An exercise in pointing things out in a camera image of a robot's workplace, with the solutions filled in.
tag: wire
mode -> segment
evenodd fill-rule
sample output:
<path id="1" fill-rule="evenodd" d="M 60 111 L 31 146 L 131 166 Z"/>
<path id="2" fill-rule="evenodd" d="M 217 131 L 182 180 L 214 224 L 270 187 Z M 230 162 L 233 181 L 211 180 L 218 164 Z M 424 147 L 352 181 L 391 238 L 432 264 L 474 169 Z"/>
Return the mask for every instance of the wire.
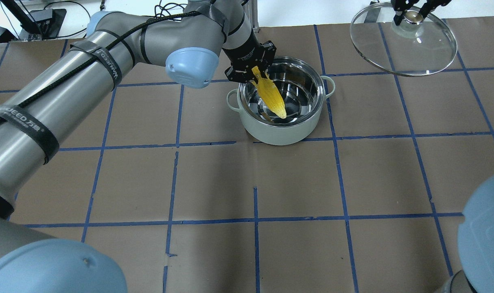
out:
<path id="1" fill-rule="evenodd" d="M 33 15 L 30 13 L 30 11 L 28 11 L 28 9 L 26 8 L 26 6 L 21 2 L 21 0 L 19 0 L 21 6 L 26 10 L 26 13 L 28 13 L 28 15 L 30 16 L 30 18 L 33 20 L 33 23 L 37 26 L 37 29 L 39 30 L 39 34 L 41 35 L 41 39 L 43 37 L 43 31 L 41 30 L 41 26 L 39 26 L 39 24 L 35 21 L 35 18 L 33 18 Z"/>
<path id="2" fill-rule="evenodd" d="M 46 9 L 48 8 L 48 6 L 52 5 L 52 4 L 55 4 L 55 3 L 64 3 L 64 2 L 70 2 L 70 3 L 74 3 L 74 4 L 77 4 L 79 5 L 80 7 L 82 7 L 84 9 L 84 11 L 86 11 L 86 14 L 87 16 L 89 17 L 89 19 L 91 19 L 91 15 L 90 15 L 90 12 L 87 11 L 86 7 L 83 6 L 83 4 L 80 4 L 79 2 L 75 2 L 75 1 L 70 1 L 70 0 L 65 0 L 65 1 L 56 1 L 56 2 L 50 2 L 48 4 L 46 4 L 43 9 Z M 77 32 L 74 32 L 74 33 L 71 33 L 70 35 L 58 35 L 57 37 L 50 37 L 49 39 L 58 39 L 60 37 L 71 37 L 73 35 L 77 35 L 78 33 L 81 33 L 81 32 L 84 32 L 86 29 L 83 28 L 82 30 L 80 31 L 77 31 Z"/>
<path id="3" fill-rule="evenodd" d="M 10 23 L 10 26 L 12 27 L 12 29 L 14 30 L 14 34 L 16 34 L 17 36 L 17 39 L 18 40 L 21 40 L 19 34 L 17 33 L 16 29 L 14 28 L 14 26 L 12 25 L 12 22 L 10 21 L 10 18 L 9 16 L 7 15 L 7 12 L 5 12 L 5 8 L 3 8 L 3 4 L 1 3 L 1 0 L 0 0 L 0 6 L 1 6 L 1 10 L 3 11 L 3 13 L 5 13 L 5 16 L 7 17 L 9 23 Z"/>
<path id="4" fill-rule="evenodd" d="M 178 4 L 174 2 L 169 2 L 166 5 L 162 5 L 162 0 L 158 3 L 158 5 L 155 5 L 155 17 L 164 17 L 167 15 L 171 15 L 171 12 L 169 12 L 171 9 L 176 9 L 176 8 L 182 8 L 185 9 L 187 4 Z M 173 19 L 175 22 L 181 21 L 181 19 Z"/>
<path id="5" fill-rule="evenodd" d="M 175 18 L 184 18 L 184 17 L 197 16 L 197 15 L 200 15 L 200 14 L 201 13 L 199 13 L 198 11 L 191 11 L 189 13 L 181 13 L 181 14 L 176 14 L 176 15 L 168 15 L 168 16 L 161 17 L 161 18 L 152 18 L 152 19 L 149 19 L 148 21 L 143 22 L 143 23 L 135 26 L 131 30 L 127 31 L 124 35 L 121 35 L 120 37 L 118 37 L 117 39 L 115 39 L 115 41 L 111 42 L 109 45 L 106 46 L 106 50 L 111 50 L 118 43 L 124 41 L 124 39 L 126 39 L 127 37 L 129 37 L 132 33 L 136 32 L 138 30 L 141 30 L 142 28 L 145 28 L 146 26 L 150 26 L 151 24 L 156 24 L 157 22 L 163 22 L 164 20 L 171 20 L 171 19 L 175 19 Z M 82 70 L 84 70 L 85 68 L 87 68 L 89 65 L 91 65 L 96 60 L 97 60 L 97 57 L 96 56 L 92 56 L 90 59 L 88 59 L 86 62 L 82 63 L 81 65 L 77 66 L 71 72 L 68 72 L 67 74 L 65 74 L 61 78 L 59 78 L 58 80 L 52 82 L 51 84 L 47 85 L 46 87 L 44 87 L 43 89 L 41 89 L 37 93 L 31 95 L 26 100 L 22 101 L 18 106 L 21 107 L 21 108 L 27 107 L 31 103 L 35 102 L 41 96 L 43 96 L 46 93 L 50 92 L 52 89 L 55 89 L 56 87 L 58 87 L 60 84 L 62 84 L 66 80 L 69 80 L 70 78 L 72 78 L 72 76 L 76 75 L 77 73 L 79 73 Z M 5 121 L 6 120 L 4 118 L 1 118 L 0 117 L 0 124 L 3 123 L 3 122 L 5 122 Z"/>

